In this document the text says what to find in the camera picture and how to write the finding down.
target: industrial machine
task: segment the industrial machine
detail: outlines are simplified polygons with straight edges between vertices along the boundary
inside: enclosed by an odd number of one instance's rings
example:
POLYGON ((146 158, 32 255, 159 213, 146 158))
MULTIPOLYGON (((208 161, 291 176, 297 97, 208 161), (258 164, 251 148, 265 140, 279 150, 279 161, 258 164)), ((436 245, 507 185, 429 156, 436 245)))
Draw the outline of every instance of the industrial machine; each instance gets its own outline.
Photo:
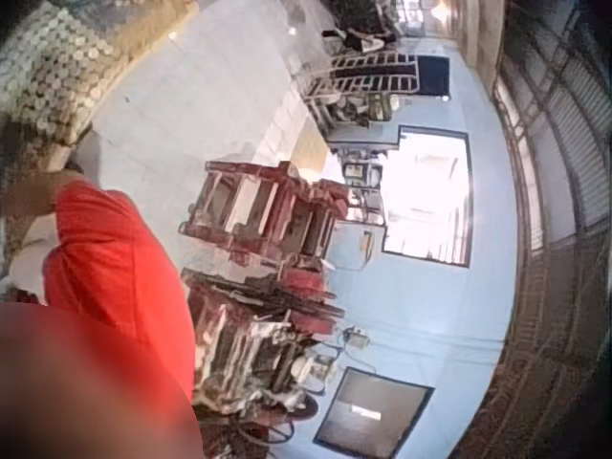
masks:
POLYGON ((210 162, 207 171, 179 232, 267 274, 238 282, 183 270, 197 349, 192 403, 201 426, 232 427, 260 446, 284 443, 293 422, 317 414, 315 396, 341 351, 322 355, 315 347, 344 316, 326 302, 335 296, 326 290, 322 256, 336 219, 346 215, 348 188, 309 184, 290 163, 210 162), (254 427, 257 436, 248 431, 254 427))

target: wheel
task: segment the wheel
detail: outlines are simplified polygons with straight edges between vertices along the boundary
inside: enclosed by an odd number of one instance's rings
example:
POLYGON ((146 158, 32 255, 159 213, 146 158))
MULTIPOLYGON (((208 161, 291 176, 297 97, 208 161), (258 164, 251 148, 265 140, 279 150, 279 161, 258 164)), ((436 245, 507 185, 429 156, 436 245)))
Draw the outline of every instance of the wheel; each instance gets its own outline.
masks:
POLYGON ((318 403, 314 397, 306 394, 306 398, 302 403, 301 407, 298 407, 295 411, 292 411, 288 414, 288 417, 291 421, 308 421, 309 419, 313 419, 317 416, 318 413, 318 403))

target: window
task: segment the window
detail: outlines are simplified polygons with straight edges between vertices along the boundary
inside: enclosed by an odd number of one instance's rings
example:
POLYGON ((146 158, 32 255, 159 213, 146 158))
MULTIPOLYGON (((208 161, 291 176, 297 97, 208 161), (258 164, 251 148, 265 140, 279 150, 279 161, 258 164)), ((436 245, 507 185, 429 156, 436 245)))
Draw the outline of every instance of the window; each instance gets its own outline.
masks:
POLYGON ((433 388, 347 368, 315 443, 368 459, 393 458, 433 388))
POLYGON ((406 23, 411 29, 420 29, 423 26, 421 0, 398 0, 396 8, 401 23, 406 23))
POLYGON ((403 128, 382 175, 383 251, 468 266, 471 240, 467 136, 403 128))

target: ladder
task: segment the ladder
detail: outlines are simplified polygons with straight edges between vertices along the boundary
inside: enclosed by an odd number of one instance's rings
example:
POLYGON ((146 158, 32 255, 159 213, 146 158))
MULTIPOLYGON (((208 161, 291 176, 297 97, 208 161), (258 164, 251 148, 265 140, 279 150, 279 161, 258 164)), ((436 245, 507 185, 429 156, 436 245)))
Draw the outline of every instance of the ladder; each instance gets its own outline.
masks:
POLYGON ((302 97, 323 134, 336 127, 325 106, 331 96, 413 95, 420 90, 418 56, 396 51, 337 55, 331 66, 309 69, 296 77, 301 78, 302 97))

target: cable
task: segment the cable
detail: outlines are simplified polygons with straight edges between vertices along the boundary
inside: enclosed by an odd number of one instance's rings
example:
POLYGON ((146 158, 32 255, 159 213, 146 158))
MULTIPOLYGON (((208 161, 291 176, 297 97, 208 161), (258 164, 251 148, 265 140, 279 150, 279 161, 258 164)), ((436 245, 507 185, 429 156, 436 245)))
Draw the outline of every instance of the cable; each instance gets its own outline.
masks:
POLYGON ((344 354, 346 354, 346 357, 348 357, 351 361, 356 361, 357 363, 360 363, 363 366, 367 366, 369 369, 372 370, 372 373, 374 373, 375 375, 378 375, 378 372, 376 370, 376 367, 366 361, 360 361, 359 359, 354 358, 353 356, 351 356, 349 354, 349 352, 346 350, 346 342, 344 343, 344 354))
POLYGON ((271 430, 273 432, 278 433, 279 435, 282 435, 283 438, 281 440, 263 440, 261 438, 257 438, 257 437, 250 435, 244 428, 240 426, 240 424, 236 424, 235 427, 238 433, 240 434, 240 436, 242 436, 245 440, 248 440, 249 442, 255 445, 258 445, 260 447, 268 448, 272 445, 283 445, 285 443, 288 443, 292 438, 294 438, 294 435, 295 435, 294 423, 292 421, 289 421, 287 424, 289 425, 289 430, 290 430, 289 434, 285 434, 284 432, 281 432, 275 427, 269 428, 269 431, 271 430))
POLYGON ((367 231, 366 234, 368 236, 367 247, 365 248, 365 259, 363 263, 358 268, 347 268, 343 266, 334 266, 335 270, 339 271, 352 271, 352 272, 360 272, 363 271, 363 268, 370 262, 372 259, 372 255, 374 254, 374 234, 371 231, 367 231))

